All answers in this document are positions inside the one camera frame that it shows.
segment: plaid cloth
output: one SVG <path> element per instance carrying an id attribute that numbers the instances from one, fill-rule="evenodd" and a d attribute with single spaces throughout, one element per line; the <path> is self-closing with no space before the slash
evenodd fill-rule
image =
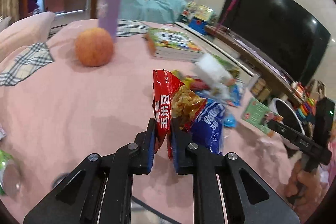
<path id="1" fill-rule="evenodd" d="M 149 26 L 136 20 L 118 20 L 117 37 L 130 37 L 135 34 L 148 32 Z"/>
<path id="2" fill-rule="evenodd" d="M 0 74 L 0 86 L 13 86 L 43 66 L 54 62 L 45 43 L 24 49 Z"/>

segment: metal screw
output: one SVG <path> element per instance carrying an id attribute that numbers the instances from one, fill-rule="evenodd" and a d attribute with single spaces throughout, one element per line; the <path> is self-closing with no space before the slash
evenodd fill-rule
<path id="1" fill-rule="evenodd" d="M 238 159 L 238 156 L 236 153 L 230 152 L 229 154 L 227 154 L 227 157 L 231 160 L 236 160 Z"/>
<path id="2" fill-rule="evenodd" d="M 198 144 L 197 143 L 190 143 L 188 144 L 188 148 L 191 150 L 196 150 L 198 148 Z"/>
<path id="3" fill-rule="evenodd" d="M 96 161 L 99 158 L 98 154 L 89 155 L 89 161 Z"/>
<path id="4" fill-rule="evenodd" d="M 135 150 L 138 148 L 138 145 L 136 143 L 130 143 L 129 145 L 127 145 L 127 148 L 129 150 Z"/>

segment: pink cloth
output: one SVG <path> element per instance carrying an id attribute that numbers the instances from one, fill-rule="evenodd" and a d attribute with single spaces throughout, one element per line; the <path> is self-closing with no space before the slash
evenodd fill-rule
<path id="1" fill-rule="evenodd" d="M 67 25 L 47 43 L 54 63 L 16 86 L 0 87 L 0 123 L 8 134 L 0 149 L 19 161 L 24 178 L 17 200 L 1 200 L 20 223 L 61 173 L 90 153 L 116 152 L 147 128 L 153 117 L 153 70 L 192 73 L 191 63 L 151 58 L 142 35 L 118 38 L 109 64 L 83 67 L 74 55 L 74 39 L 96 26 L 97 20 Z M 243 105 L 250 98 L 247 92 Z M 230 109 L 239 119 L 244 107 Z M 242 120 L 225 134 L 225 152 L 236 152 L 282 194 L 292 165 L 280 137 L 271 139 Z M 134 177 L 132 194 L 164 215 L 191 224 L 192 177 L 176 175 L 165 147 L 155 155 L 149 175 Z"/>

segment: television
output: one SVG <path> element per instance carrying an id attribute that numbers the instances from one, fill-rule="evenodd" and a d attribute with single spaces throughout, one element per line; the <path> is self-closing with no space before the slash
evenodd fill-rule
<path id="1" fill-rule="evenodd" d="M 219 22 L 232 0 L 226 0 Z M 223 26 L 268 63 L 307 85 L 328 46 L 330 33 L 293 0 L 237 0 Z"/>

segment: blue snack bag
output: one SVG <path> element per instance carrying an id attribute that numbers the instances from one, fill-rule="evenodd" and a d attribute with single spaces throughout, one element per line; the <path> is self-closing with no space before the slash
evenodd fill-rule
<path id="1" fill-rule="evenodd" d="M 226 100 L 226 103 L 230 106 L 241 106 L 241 99 L 245 93 L 245 84 L 237 80 L 236 83 L 229 87 L 230 89 L 230 99 Z"/>
<path id="2" fill-rule="evenodd" d="M 210 94 L 207 90 L 203 91 L 196 91 L 195 94 L 197 94 L 200 97 L 210 99 Z M 225 114 L 223 117 L 223 126 L 235 128 L 236 127 L 236 118 L 233 116 L 233 114 L 230 112 L 229 109 L 225 109 Z"/>
<path id="3" fill-rule="evenodd" d="M 224 114 L 225 107 L 222 104 L 207 98 L 205 107 L 187 127 L 193 141 L 219 154 Z"/>

